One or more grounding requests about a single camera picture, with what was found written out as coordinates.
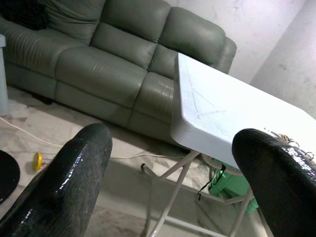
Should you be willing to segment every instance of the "green object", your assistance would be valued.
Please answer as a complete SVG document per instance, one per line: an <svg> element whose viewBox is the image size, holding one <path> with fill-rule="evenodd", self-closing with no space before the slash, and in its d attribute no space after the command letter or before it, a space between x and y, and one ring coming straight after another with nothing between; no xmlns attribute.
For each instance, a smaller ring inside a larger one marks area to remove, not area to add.
<svg viewBox="0 0 316 237"><path fill-rule="evenodd" d="M232 175L218 169L215 170L213 182L208 186L209 193L214 196L218 196L221 192L226 192L232 197L243 196L246 195L248 189L249 184L243 175ZM256 199L253 198L247 207L247 212L252 213L258 207Z"/></svg>

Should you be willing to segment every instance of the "sofa cushion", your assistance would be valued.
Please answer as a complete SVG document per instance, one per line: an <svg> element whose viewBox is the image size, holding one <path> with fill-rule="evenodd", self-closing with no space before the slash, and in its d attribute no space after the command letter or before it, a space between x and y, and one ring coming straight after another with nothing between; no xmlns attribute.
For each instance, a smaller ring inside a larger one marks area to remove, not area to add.
<svg viewBox="0 0 316 237"><path fill-rule="evenodd" d="M130 108L88 94L60 81L57 84L56 101L121 126L127 125L131 115Z"/></svg>
<svg viewBox="0 0 316 237"><path fill-rule="evenodd" d="M170 123L160 119L133 111L128 121L127 128L135 132L153 137L165 142L178 145L170 135Z"/></svg>
<svg viewBox="0 0 316 237"><path fill-rule="evenodd" d="M176 51L158 44L148 71L173 79L176 57Z"/></svg>
<svg viewBox="0 0 316 237"><path fill-rule="evenodd" d="M92 38L91 46L105 50L145 69L148 68L156 48L156 44L153 42L105 23L99 24Z"/></svg>
<svg viewBox="0 0 316 237"><path fill-rule="evenodd" d="M65 50L56 77L69 85L131 108L146 70L94 47Z"/></svg>
<svg viewBox="0 0 316 237"><path fill-rule="evenodd" d="M173 7L159 43L212 65L219 60L225 38L219 26L183 8Z"/></svg>
<svg viewBox="0 0 316 237"><path fill-rule="evenodd" d="M53 78L60 53L84 45L56 30L33 31L1 17L0 34L6 36L5 60Z"/></svg>
<svg viewBox="0 0 316 237"><path fill-rule="evenodd" d="M100 21L157 42L169 10L161 0L107 0Z"/></svg>
<svg viewBox="0 0 316 237"><path fill-rule="evenodd" d="M148 73L137 97L134 110L171 123L173 80Z"/></svg>
<svg viewBox="0 0 316 237"><path fill-rule="evenodd" d="M90 43L105 0L38 0L46 6L49 27Z"/></svg>

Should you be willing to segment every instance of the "table leg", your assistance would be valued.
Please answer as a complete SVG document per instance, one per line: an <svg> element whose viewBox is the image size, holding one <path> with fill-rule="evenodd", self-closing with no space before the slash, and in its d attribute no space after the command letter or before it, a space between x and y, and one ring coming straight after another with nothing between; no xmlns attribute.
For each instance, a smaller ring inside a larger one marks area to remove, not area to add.
<svg viewBox="0 0 316 237"><path fill-rule="evenodd" d="M0 47L0 117L9 113L8 95L6 90L6 80L4 73L4 60L2 48Z"/></svg>
<svg viewBox="0 0 316 237"><path fill-rule="evenodd" d="M242 204L241 204L241 207L240 207L240 211L239 211L239 214L234 222L234 225L233 227L231 228L231 231L229 233L229 237L234 237L236 235L236 232L241 224L241 221L242 221L242 218L246 212L246 209L248 207L248 204L250 202L250 200L253 198L253 194L252 194L252 190L251 188L249 188L247 194L246 194L246 197L245 199L243 200Z"/></svg>
<svg viewBox="0 0 316 237"><path fill-rule="evenodd" d="M180 173L180 176L179 176L177 183L176 183L176 187L175 187L175 189L170 197L170 200L169 200L167 206L164 208L162 214L160 215L159 220L156 223L156 225L155 225L153 231L151 232L151 234L149 235L149 237L156 237L159 230L161 229L161 227L162 227L164 221L166 220L166 217L167 217L167 215L172 207L172 204L177 197L177 194L181 188L182 182L183 182L183 180L184 180L184 178L185 178L185 176L190 168L191 162L192 162L192 160L189 162L187 161L186 165L183 167L183 170Z"/></svg>
<svg viewBox="0 0 316 237"><path fill-rule="evenodd" d="M162 174L159 179L167 178L170 174L177 171L179 168L187 164L188 162L191 163L195 157L197 157L200 154L200 152L196 151L190 151L189 154L187 154L182 160L180 160L178 163L176 163L174 166L172 166L170 169L168 169L164 174Z"/></svg>

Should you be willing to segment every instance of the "sofa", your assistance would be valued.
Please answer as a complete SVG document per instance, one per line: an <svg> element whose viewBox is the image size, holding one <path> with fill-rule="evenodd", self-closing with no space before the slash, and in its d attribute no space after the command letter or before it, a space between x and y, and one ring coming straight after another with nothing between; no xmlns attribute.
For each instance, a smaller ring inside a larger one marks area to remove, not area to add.
<svg viewBox="0 0 316 237"><path fill-rule="evenodd" d="M235 43L162 0L38 0L48 27L0 17L9 85L169 143L178 52L228 73Z"/></svg>

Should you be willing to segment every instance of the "gray post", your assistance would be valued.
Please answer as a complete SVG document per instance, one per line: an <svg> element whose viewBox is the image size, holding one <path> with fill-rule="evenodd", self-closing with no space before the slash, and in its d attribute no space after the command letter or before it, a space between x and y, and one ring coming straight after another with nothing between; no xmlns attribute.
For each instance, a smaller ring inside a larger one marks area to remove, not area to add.
<svg viewBox="0 0 316 237"><path fill-rule="evenodd" d="M0 117L9 113L8 94L6 91L6 81L4 72L4 59L2 48L5 47L5 37L0 35Z"/></svg>

